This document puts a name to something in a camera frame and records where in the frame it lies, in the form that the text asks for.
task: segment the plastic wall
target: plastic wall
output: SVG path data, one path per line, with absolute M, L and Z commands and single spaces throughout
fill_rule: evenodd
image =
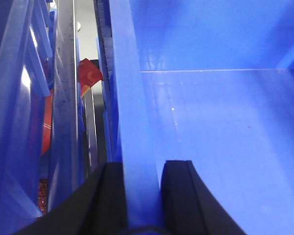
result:
M 162 223 L 163 165 L 192 160 L 247 234 L 294 234 L 294 1 L 109 2 L 130 226 Z
M 0 235 L 42 216 L 37 207 L 53 27 L 44 0 L 0 2 Z

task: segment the red object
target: red object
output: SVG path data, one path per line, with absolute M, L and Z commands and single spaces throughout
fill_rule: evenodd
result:
M 84 96 L 97 82 L 103 80 L 100 70 L 88 59 L 84 59 L 79 63 L 78 74 L 81 96 Z
M 45 105 L 45 119 L 44 119 L 44 129 L 43 129 L 43 148 L 42 155 L 47 152 L 50 148 L 51 139 L 51 126 L 52 126 L 52 98 L 53 89 L 50 90 L 50 96 L 46 97 Z

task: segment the blue plastic bin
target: blue plastic bin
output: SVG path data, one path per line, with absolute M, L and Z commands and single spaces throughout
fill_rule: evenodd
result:
M 294 235 L 294 0 L 109 5 L 107 124 L 130 226 L 162 223 L 163 165 L 192 160 L 247 234 Z
M 39 167 L 45 97 L 53 85 L 49 207 L 84 180 L 76 35 L 73 23 L 65 19 L 74 20 L 74 1 L 57 2 L 62 8 L 60 25 L 57 11 L 50 13 L 45 0 L 0 2 L 0 235 L 42 216 L 37 207 Z

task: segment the black plastic part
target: black plastic part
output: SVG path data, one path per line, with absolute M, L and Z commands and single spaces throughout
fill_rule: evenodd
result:
M 59 207 L 15 235 L 110 235 L 126 229 L 123 165 L 106 163 Z
M 245 235 L 211 194 L 191 161 L 167 161 L 161 193 L 166 228 L 174 235 Z
M 162 174 L 161 193 L 165 225 L 172 234 L 207 234 L 186 162 L 167 161 Z

